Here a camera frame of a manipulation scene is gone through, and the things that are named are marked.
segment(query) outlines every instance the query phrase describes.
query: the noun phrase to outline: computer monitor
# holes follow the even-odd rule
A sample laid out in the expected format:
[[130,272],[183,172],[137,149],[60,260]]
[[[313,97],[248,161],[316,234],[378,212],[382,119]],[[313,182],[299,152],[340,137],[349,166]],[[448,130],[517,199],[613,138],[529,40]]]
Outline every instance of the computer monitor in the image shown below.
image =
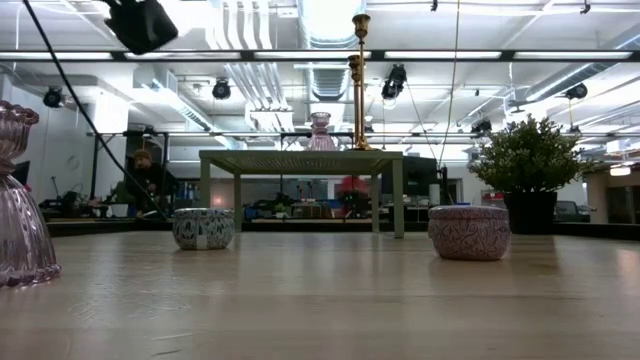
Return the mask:
[[22,186],[27,185],[27,180],[29,178],[30,164],[31,164],[30,161],[25,161],[20,164],[17,164],[15,170],[13,170],[13,172],[11,173],[11,176],[13,176],[16,180],[18,180],[18,182],[22,184]]
[[[417,156],[402,159],[402,191],[409,196],[428,196],[429,185],[438,183],[438,160]],[[393,169],[389,164],[382,170],[380,184],[383,194],[393,193]]]

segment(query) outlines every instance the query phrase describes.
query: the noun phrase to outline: black pot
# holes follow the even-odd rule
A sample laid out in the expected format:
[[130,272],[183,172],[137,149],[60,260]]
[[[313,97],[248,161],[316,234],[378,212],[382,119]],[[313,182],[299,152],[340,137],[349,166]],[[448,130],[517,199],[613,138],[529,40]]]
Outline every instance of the black pot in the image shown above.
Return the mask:
[[508,193],[504,203],[509,210],[509,227],[514,234],[551,234],[553,214],[558,200],[555,192]]

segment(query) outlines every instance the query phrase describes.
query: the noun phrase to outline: black cable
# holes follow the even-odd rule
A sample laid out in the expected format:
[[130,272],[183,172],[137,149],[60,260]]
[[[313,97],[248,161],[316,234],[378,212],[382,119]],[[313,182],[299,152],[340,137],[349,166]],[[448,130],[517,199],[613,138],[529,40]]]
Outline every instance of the black cable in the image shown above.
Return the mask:
[[165,216],[164,212],[162,211],[160,206],[158,206],[158,204],[156,204],[154,199],[147,193],[147,190],[145,188],[143,188],[136,181],[136,179],[118,162],[116,157],[113,155],[113,152],[111,152],[111,149],[109,149],[109,147],[107,146],[106,141],[104,141],[104,139],[102,138],[102,135],[100,135],[100,133],[98,132],[98,129],[96,128],[96,126],[94,125],[93,121],[89,117],[89,114],[87,114],[87,111],[84,109],[84,106],[82,106],[82,104],[80,103],[80,98],[78,98],[78,95],[73,90],[73,87],[71,86],[71,82],[69,82],[69,79],[67,78],[67,75],[65,74],[64,70],[62,69],[62,65],[60,64],[60,60],[58,60],[58,57],[56,56],[55,51],[53,51],[53,47],[51,46],[51,43],[49,42],[49,38],[47,37],[47,34],[44,32],[44,29],[42,28],[42,25],[40,24],[40,20],[38,20],[38,16],[36,16],[35,11],[33,11],[33,8],[31,7],[31,3],[29,3],[29,0],[22,0],[22,3],[24,4],[25,8],[29,12],[29,15],[31,16],[31,19],[33,20],[34,25],[38,29],[38,32],[40,33],[40,37],[42,37],[42,41],[44,41],[44,44],[47,47],[47,51],[51,55],[51,59],[53,60],[53,63],[56,65],[56,68],[58,69],[58,72],[60,73],[60,77],[62,78],[62,81],[64,81],[64,84],[66,85],[67,89],[69,89],[69,93],[71,94],[71,97],[73,98],[73,100],[76,102],[76,105],[78,106],[78,110],[80,110],[80,112],[82,113],[82,116],[84,117],[84,119],[89,124],[89,127],[91,127],[91,130],[93,130],[93,133],[95,134],[95,136],[98,139],[98,141],[102,144],[102,147],[104,148],[104,150],[107,152],[107,154],[109,155],[111,160],[113,160],[113,162],[116,164],[118,169],[120,169],[120,171],[122,171],[122,173],[125,175],[125,177],[128,180],[131,180],[136,185],[138,190],[141,190],[142,193],[145,194],[145,196],[147,196],[147,198],[149,200],[151,200],[151,204],[153,204],[153,207],[158,211],[160,216],[162,216],[162,219],[163,220],[167,220],[167,217]]

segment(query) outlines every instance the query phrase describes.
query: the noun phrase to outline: red object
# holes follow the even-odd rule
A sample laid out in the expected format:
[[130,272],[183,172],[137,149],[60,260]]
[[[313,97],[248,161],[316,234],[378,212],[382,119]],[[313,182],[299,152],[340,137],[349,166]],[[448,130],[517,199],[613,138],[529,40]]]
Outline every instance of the red object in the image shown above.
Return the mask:
[[351,192],[357,191],[364,194],[369,193],[369,188],[364,180],[358,176],[347,176],[338,185],[338,192]]

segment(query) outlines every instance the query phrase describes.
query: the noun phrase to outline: ceiling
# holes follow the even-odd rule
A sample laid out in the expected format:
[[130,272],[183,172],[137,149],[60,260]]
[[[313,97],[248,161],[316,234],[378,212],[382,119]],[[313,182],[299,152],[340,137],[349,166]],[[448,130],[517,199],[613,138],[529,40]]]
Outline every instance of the ceiling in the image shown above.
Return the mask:
[[[331,19],[340,18],[336,13],[338,4],[346,0],[323,0],[326,3],[327,26]],[[212,42],[207,41],[217,22],[209,1],[161,0],[170,9],[171,18],[178,26],[181,36],[168,44],[165,50],[210,50]],[[104,9],[96,2],[66,0],[32,0],[35,10],[56,50],[124,50],[118,40],[104,25]],[[232,42],[227,26],[233,8],[239,7],[237,14],[240,45],[249,48],[251,41],[243,36],[244,5],[252,4],[256,19],[260,1],[222,1],[224,6],[223,24],[219,27]],[[590,1],[592,10],[585,15],[579,12],[583,0],[461,0],[459,17],[459,49],[544,49],[544,50],[611,50],[607,43],[640,23],[640,3],[636,0]],[[456,1],[440,0],[436,12],[430,11],[430,1],[376,0],[367,1],[367,13],[372,17],[366,48],[373,49],[453,49],[456,44]],[[271,43],[276,49],[304,48],[305,38],[301,35],[300,19],[297,16],[296,1],[275,0],[268,2],[269,31]],[[259,39],[259,21],[255,20],[252,35]],[[42,50],[44,44],[38,35],[28,13],[20,1],[0,2],[0,49],[2,50]],[[1,71],[19,76],[18,83],[43,91],[52,85],[51,76],[57,74],[50,63],[2,63]],[[211,96],[218,77],[230,77],[224,63],[66,63],[65,71],[70,75],[93,76],[102,84],[115,89],[131,105],[130,122],[154,125],[159,130],[185,131],[186,120],[162,99],[140,91],[136,87],[134,72],[141,67],[154,66],[162,71],[170,70],[178,80],[177,90],[198,113],[206,117],[216,131],[246,132],[253,129],[247,114],[247,99],[230,80],[231,97],[215,100]],[[301,69],[306,63],[276,63],[280,89],[292,112],[292,126],[296,131],[309,131],[308,118],[311,112],[328,111],[335,121],[334,131],[353,129],[353,93],[349,85],[345,95],[336,103],[318,103],[310,93],[309,70]],[[432,133],[449,131],[469,132],[470,125],[481,115],[473,110],[485,104],[482,116],[487,116],[494,130],[505,121],[521,119],[526,112],[537,117],[552,115],[552,119],[566,124],[581,124],[581,130],[589,133],[608,133],[635,130],[640,126],[640,107],[604,120],[604,115],[613,114],[624,106],[635,106],[640,90],[640,63],[619,64],[602,73],[584,80],[589,89],[585,99],[574,100],[571,111],[564,98],[550,97],[536,104],[524,107],[525,113],[512,115],[513,110],[503,106],[504,97],[517,99],[512,89],[526,89],[551,75],[562,71],[570,63],[560,62],[486,62],[458,63],[410,62],[405,64],[407,84],[397,98],[395,105],[383,105],[380,85],[388,76],[390,63],[371,62],[365,69],[366,84],[365,109],[372,116],[371,124],[375,132],[422,132],[422,128]],[[453,84],[453,103],[448,101]],[[82,101],[91,102],[91,92],[87,91]],[[442,150],[442,136],[409,138],[388,136],[370,139],[372,143],[385,148],[416,151],[432,156]],[[298,139],[304,146],[306,138]],[[606,138],[584,141],[582,146],[599,146]],[[464,149],[478,142],[473,139],[454,138],[447,141],[445,159],[464,160]],[[254,139],[247,142],[249,148],[279,148],[279,141]],[[219,147],[222,143],[213,138],[174,138],[172,146],[182,148]]]

